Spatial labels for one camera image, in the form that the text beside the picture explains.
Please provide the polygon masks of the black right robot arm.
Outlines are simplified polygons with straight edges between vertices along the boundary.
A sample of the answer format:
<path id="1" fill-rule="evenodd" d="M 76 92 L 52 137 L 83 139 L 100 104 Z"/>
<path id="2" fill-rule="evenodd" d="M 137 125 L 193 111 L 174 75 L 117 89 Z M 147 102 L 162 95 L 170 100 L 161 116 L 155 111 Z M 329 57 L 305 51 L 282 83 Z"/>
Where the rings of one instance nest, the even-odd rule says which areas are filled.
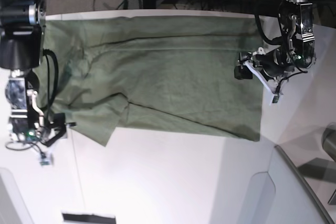
<path id="1" fill-rule="evenodd" d="M 51 147 L 65 136 L 63 113 L 51 114 L 58 88 L 59 66 L 44 48 L 46 0 L 1 0 L 1 68 L 10 71 L 5 88 L 11 113 L 9 134 L 14 142 Z M 47 83 L 47 102 L 39 106 L 40 83 L 34 69 L 43 59 L 54 64 L 54 81 Z"/>

